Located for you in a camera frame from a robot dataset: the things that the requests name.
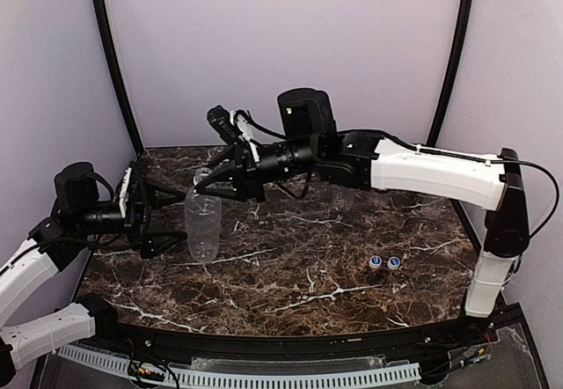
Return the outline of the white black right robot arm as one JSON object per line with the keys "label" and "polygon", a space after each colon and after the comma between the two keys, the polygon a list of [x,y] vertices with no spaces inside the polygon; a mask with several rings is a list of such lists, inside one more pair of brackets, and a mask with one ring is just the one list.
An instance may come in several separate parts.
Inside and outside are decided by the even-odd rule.
{"label": "white black right robot arm", "polygon": [[530,243],[523,176],[511,149],[465,154],[405,143],[381,130],[337,128],[329,96],[296,88],[277,99],[283,134],[276,143],[253,137],[257,125],[242,110],[208,111],[226,148],[196,185],[202,195],[245,202],[265,199],[264,186],[299,174],[362,191],[400,190],[467,202],[486,213],[486,237],[464,301],[464,313],[486,318],[508,273]]}

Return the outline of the blue white bottle cap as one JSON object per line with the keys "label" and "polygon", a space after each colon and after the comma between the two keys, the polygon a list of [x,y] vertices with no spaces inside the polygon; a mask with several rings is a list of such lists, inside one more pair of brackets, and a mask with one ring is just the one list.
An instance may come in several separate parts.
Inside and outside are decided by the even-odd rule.
{"label": "blue white bottle cap", "polygon": [[387,261],[387,267],[390,270],[397,270],[401,266],[401,259],[396,256],[392,256]]}
{"label": "blue white bottle cap", "polygon": [[369,267],[373,269],[378,269],[382,266],[382,258],[378,255],[374,255],[369,259]]}

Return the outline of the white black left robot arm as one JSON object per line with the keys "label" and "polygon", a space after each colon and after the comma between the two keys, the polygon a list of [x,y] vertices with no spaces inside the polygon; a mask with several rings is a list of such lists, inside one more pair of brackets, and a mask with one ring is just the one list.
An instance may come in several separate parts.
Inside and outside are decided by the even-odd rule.
{"label": "white black left robot arm", "polygon": [[144,178],[135,162],[112,187],[89,162],[66,166],[54,178],[51,213],[36,225],[1,268],[1,383],[30,362],[74,341],[111,332],[117,311],[86,295],[49,315],[10,327],[12,314],[43,283],[85,250],[108,247],[99,237],[126,237],[123,247],[152,259],[186,240],[183,231],[159,229],[151,214],[185,200],[184,193]]}

